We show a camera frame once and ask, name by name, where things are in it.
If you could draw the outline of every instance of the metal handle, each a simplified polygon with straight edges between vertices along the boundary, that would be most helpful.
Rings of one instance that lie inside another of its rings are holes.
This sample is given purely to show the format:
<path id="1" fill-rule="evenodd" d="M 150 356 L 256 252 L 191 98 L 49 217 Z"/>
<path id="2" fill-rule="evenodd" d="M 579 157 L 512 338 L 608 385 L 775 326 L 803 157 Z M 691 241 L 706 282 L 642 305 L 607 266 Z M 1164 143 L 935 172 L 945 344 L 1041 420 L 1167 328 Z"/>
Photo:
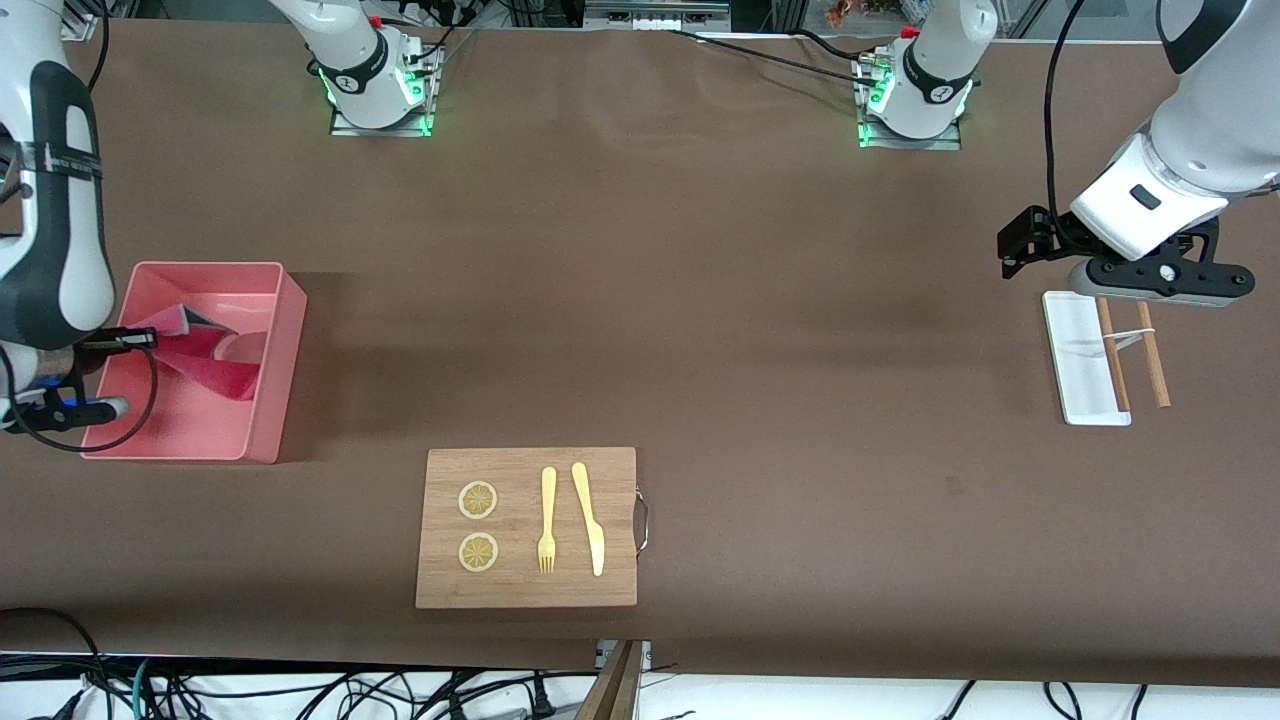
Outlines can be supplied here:
<path id="1" fill-rule="evenodd" d="M 644 548 L 649 547 L 649 501 L 644 498 L 644 492 L 640 486 L 636 486 L 636 500 L 640 501 L 640 506 L 644 507 L 644 537 L 640 539 L 640 544 L 636 546 L 636 557 L 644 552 Z"/>

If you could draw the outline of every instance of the pink plastic bin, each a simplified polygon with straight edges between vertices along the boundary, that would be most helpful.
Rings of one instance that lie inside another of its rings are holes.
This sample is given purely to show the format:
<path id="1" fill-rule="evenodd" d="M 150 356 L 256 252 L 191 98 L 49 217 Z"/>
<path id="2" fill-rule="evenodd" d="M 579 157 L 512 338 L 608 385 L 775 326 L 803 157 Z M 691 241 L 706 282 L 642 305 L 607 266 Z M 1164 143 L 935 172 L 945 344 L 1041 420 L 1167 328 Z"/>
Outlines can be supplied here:
<path id="1" fill-rule="evenodd" d="M 179 302 L 241 334 L 268 333 L 253 400 L 227 400 L 160 365 L 155 411 L 142 430 L 114 450 L 82 457 L 275 462 L 302 337 L 306 293 L 279 263 L 138 263 L 124 293 L 120 325 L 133 325 Z M 90 428 L 84 445 L 102 445 L 127 432 L 146 405 L 150 388 L 151 375 L 141 352 L 108 359 L 97 396 L 127 397 L 131 411 L 120 420 Z"/>

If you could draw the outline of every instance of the plastic fork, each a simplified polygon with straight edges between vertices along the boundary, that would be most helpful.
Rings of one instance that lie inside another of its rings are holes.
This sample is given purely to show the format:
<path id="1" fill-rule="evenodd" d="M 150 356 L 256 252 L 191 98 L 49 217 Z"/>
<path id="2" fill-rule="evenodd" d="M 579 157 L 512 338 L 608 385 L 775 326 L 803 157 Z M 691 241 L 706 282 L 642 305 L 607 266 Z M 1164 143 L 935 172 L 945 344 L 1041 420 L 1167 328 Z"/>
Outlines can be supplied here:
<path id="1" fill-rule="evenodd" d="M 543 468 L 543 537 L 538 541 L 538 569 L 556 571 L 556 538 L 552 519 L 556 515 L 556 468 Z"/>

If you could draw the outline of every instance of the wooden cutting board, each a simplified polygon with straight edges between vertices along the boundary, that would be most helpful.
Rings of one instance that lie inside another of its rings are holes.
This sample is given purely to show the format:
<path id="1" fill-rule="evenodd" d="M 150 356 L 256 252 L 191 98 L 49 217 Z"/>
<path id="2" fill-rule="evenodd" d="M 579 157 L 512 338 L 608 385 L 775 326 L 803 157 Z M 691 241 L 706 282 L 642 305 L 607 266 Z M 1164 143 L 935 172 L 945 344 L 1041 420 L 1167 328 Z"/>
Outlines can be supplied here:
<path id="1" fill-rule="evenodd" d="M 582 507 L 570 466 L 586 464 L 591 509 L 604 528 L 604 573 L 591 574 Z M 541 474 L 556 468 L 556 571 L 538 570 L 543 534 Z M 479 520 L 462 514 L 458 493 L 484 480 L 498 495 Z M 634 447 L 433 450 L 426 459 L 417 607 L 600 607 L 636 603 L 636 451 Z M 481 573 L 458 560 L 472 533 L 498 542 L 498 559 Z"/>

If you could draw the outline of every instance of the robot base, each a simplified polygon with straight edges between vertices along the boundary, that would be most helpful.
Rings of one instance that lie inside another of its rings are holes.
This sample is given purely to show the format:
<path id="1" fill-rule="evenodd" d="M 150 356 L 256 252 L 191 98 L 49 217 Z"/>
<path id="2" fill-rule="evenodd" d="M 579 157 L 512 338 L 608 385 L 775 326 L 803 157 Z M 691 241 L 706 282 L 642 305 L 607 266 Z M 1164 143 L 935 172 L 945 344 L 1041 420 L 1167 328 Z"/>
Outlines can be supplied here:
<path id="1" fill-rule="evenodd" d="M 854 70 L 854 77 L 869 77 L 876 81 L 881 81 L 887 72 L 887 65 L 891 60 L 881 54 L 881 51 L 887 51 L 887 47 L 877 47 L 876 53 L 867 53 L 859 60 L 852 60 L 850 65 Z M 872 96 L 877 92 L 876 87 L 867 87 L 861 85 L 854 86 L 854 105 L 858 108 L 858 146 L 859 147 L 891 147 L 893 150 L 960 150 L 960 122 L 959 119 L 951 120 L 947 129 L 942 131 L 941 135 L 916 140 L 913 137 L 904 137 L 896 132 L 888 129 L 876 114 L 868 110 L 868 105 L 872 102 Z"/>
<path id="2" fill-rule="evenodd" d="M 421 87 L 425 100 L 417 108 L 408 111 L 399 122 L 384 128 L 362 128 L 352 124 L 334 108 L 329 119 L 329 135 L 337 137 L 431 137 L 435 129 L 435 105 L 440 99 L 440 76 L 444 68 L 443 53 L 436 50 L 424 63 Z"/>

